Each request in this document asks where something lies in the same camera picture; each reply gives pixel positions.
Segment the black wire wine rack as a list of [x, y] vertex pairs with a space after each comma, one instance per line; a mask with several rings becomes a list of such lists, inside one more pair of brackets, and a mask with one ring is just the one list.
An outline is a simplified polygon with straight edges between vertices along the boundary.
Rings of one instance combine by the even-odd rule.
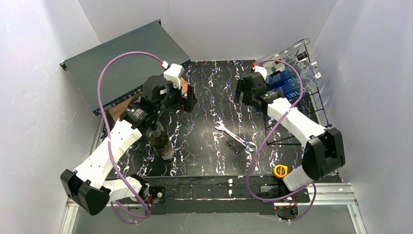
[[[319, 72], [317, 62], [315, 60], [310, 59], [310, 56], [307, 59], [307, 61], [313, 67], [314, 76], [316, 78], [316, 81], [318, 81], [321, 78], [321, 74]], [[294, 103], [296, 100], [297, 98], [293, 100], [289, 100], [289, 102]], [[326, 113], [324, 111], [324, 105], [322, 104], [318, 84], [317, 84], [317, 90], [312, 94], [307, 94], [304, 97], [302, 96], [302, 98], [300, 99], [300, 102], [295, 107], [297, 108], [298, 111], [303, 113], [306, 117], [308, 117], [310, 120], [314, 121], [315, 123], [320, 124], [324, 127], [330, 126]]]

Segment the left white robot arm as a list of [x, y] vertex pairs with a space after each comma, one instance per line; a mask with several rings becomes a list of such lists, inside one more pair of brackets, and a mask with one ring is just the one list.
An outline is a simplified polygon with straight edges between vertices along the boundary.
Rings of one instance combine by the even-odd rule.
[[101, 212], [109, 203], [135, 198], [149, 211], [150, 185], [138, 175], [124, 175], [118, 161], [142, 137], [148, 138], [162, 160], [171, 160], [174, 149], [159, 122], [163, 112], [175, 109], [190, 113], [197, 99], [192, 85], [182, 92], [180, 78], [152, 76], [140, 93], [133, 96], [118, 120], [107, 130], [103, 142], [73, 170], [60, 176], [71, 200], [90, 215]]

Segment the blue square bottle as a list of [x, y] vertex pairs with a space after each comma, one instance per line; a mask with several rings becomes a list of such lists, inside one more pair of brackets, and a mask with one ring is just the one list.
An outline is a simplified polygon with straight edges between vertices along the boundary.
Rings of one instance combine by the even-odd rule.
[[[293, 67], [300, 75], [304, 87], [311, 87], [315, 84], [316, 78], [313, 67], [308, 61], [298, 62], [294, 64]], [[271, 89], [282, 87], [292, 89], [300, 85], [297, 74], [289, 66], [282, 63], [275, 64], [275, 67], [271, 68], [271, 72], [266, 77], [265, 82], [270, 85]]]
[[289, 100], [293, 100], [300, 96], [303, 92], [303, 97], [307, 94], [312, 94], [317, 90], [317, 81], [311, 72], [302, 72], [300, 74], [302, 80], [302, 89], [297, 75], [292, 71], [281, 72], [280, 87], [278, 90]]

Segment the clear round glass bottle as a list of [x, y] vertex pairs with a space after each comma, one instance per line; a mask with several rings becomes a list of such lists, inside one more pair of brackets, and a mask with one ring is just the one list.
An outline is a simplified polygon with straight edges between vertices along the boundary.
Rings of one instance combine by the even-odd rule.
[[297, 54], [300, 54], [304, 51], [307, 51], [307, 45], [310, 43], [310, 39], [309, 38], [304, 38], [298, 42], [296, 42], [295, 44], [293, 44], [292, 46], [283, 49], [279, 52], [274, 52], [271, 53], [267, 56], [264, 56], [262, 58], [259, 58], [258, 60], [255, 61], [255, 64], [260, 64], [260, 66], [265, 67], [267, 70], [270, 71], [269, 66], [270, 66], [270, 62], [272, 62], [271, 60], [275, 60], [273, 59], [277, 54], [280, 54], [281, 57], [284, 56], [292, 56], [295, 57]]

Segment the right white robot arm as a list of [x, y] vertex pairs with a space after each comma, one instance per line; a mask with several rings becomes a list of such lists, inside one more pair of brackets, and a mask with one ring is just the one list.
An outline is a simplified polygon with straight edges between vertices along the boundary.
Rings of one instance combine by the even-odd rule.
[[276, 120], [304, 147], [301, 166], [287, 174], [280, 183], [285, 193], [318, 181], [345, 165], [341, 132], [309, 119], [277, 90], [270, 90], [259, 72], [249, 73], [237, 81], [234, 99]]

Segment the clear square labelled bottle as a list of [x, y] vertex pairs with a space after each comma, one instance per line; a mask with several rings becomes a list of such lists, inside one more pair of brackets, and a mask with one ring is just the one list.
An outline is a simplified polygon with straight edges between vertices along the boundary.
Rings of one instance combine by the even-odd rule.
[[[287, 62], [288, 64], [293, 66], [299, 73], [301, 73], [301, 71], [303, 71], [304, 69], [307, 68], [306, 63], [307, 63], [307, 58], [308, 57], [309, 57], [308, 52], [304, 51], [300, 54], [297, 54], [295, 57], [292, 57], [292, 56], [281, 57], [280, 54], [277, 54], [273, 59], [278, 59], [278, 60], [282, 60], [284, 62]], [[285, 69], [288, 69], [288, 67], [283, 63], [270, 62], [269, 69], [270, 69], [271, 73], [273, 74], [273, 73], [281, 72]]]

